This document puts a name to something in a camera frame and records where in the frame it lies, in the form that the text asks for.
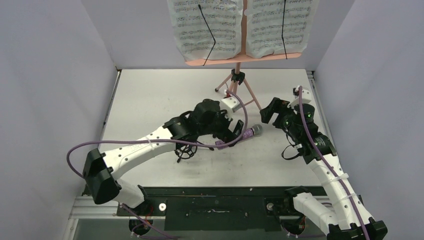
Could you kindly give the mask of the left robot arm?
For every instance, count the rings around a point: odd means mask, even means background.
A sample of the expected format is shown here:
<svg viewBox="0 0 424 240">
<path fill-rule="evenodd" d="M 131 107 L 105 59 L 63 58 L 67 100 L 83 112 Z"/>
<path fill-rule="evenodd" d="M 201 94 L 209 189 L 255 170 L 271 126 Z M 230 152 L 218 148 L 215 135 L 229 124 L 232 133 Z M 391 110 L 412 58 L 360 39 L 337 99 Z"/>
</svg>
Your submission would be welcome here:
<svg viewBox="0 0 424 240">
<path fill-rule="evenodd" d="M 121 179 L 140 164 L 168 152 L 182 153 L 189 147 L 199 147 L 198 138 L 211 135 L 227 145 L 234 145 L 246 129 L 239 120 L 234 128 L 229 126 L 233 113 L 242 108 L 236 97 L 221 100 L 204 99 L 193 110 L 173 117 L 150 134 L 121 147 L 100 152 L 88 152 L 82 171 L 93 201 L 97 205 L 115 201 L 127 205 L 136 215 L 149 210 L 147 195 L 139 185 Z"/>
</svg>

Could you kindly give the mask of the black microphone tripod mount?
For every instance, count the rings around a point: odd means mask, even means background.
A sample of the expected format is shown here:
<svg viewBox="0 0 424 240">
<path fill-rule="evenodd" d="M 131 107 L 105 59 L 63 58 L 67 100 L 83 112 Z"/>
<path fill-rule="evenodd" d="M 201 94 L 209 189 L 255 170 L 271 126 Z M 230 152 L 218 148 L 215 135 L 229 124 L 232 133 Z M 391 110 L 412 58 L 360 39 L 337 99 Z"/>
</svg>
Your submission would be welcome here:
<svg viewBox="0 0 424 240">
<path fill-rule="evenodd" d="M 174 153 L 177 156 L 177 163 L 181 160 L 188 160 L 192 158 L 198 151 L 197 145 L 176 143 Z"/>
</svg>

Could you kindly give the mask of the purple glitter microphone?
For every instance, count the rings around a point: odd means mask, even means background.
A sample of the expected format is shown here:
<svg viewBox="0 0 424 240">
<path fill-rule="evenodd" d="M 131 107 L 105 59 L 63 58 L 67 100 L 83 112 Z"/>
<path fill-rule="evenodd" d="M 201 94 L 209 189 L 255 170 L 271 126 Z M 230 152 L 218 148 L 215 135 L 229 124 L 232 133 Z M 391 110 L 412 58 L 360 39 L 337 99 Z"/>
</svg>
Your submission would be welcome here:
<svg viewBox="0 0 424 240">
<path fill-rule="evenodd" d="M 245 132 L 243 133 L 242 137 L 240 138 L 240 140 L 238 140 L 236 143 L 228 144 L 228 143 L 224 143 L 222 140 L 218 140 L 215 142 L 215 145 L 216 146 L 221 145 L 220 147 L 217 148 L 218 150 L 233 147 L 238 142 L 242 142 L 250 138 L 260 136 L 262 132 L 263 132 L 263 126 L 261 124 L 255 124 L 252 127 L 247 128 Z"/>
</svg>

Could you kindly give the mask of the sheet music page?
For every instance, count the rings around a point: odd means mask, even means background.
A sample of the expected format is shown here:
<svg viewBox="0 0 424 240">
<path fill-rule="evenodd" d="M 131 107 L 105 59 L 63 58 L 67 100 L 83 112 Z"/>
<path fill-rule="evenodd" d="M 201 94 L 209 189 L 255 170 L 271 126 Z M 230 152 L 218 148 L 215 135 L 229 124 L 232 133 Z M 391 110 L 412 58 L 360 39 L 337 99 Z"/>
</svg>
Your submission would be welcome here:
<svg viewBox="0 0 424 240">
<path fill-rule="evenodd" d="M 187 62 L 227 60 L 242 49 L 242 0 L 169 0 L 176 47 Z"/>
<path fill-rule="evenodd" d="M 254 59 L 302 53 L 319 0 L 248 0 L 245 52 Z"/>
</svg>

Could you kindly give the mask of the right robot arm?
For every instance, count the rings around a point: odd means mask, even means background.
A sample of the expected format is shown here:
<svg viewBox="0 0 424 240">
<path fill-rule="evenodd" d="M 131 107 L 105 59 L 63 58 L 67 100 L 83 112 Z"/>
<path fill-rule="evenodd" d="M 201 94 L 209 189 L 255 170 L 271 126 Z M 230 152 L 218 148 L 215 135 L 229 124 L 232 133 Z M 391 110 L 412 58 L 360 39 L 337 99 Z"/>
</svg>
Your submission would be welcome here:
<svg viewBox="0 0 424 240">
<path fill-rule="evenodd" d="M 328 240 L 382 240 L 388 233 L 387 226 L 375 220 L 353 190 L 333 144 L 314 122 L 315 107 L 304 102 L 292 106 L 275 97 L 260 110 L 262 123 L 269 123 L 274 114 L 277 117 L 272 125 L 292 139 L 332 206 L 327 208 L 306 187 L 297 186 L 285 191 L 284 211 L 307 217 Z"/>
</svg>

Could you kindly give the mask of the pink music stand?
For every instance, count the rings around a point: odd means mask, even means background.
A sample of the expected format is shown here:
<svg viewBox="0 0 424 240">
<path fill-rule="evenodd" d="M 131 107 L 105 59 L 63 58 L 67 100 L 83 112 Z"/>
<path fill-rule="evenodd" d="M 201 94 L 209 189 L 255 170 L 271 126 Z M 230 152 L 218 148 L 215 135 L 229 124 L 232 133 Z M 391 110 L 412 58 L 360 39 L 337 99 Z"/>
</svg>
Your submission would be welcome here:
<svg viewBox="0 0 424 240">
<path fill-rule="evenodd" d="M 317 0 L 169 0 L 176 48 L 190 66 L 302 55 Z"/>
</svg>

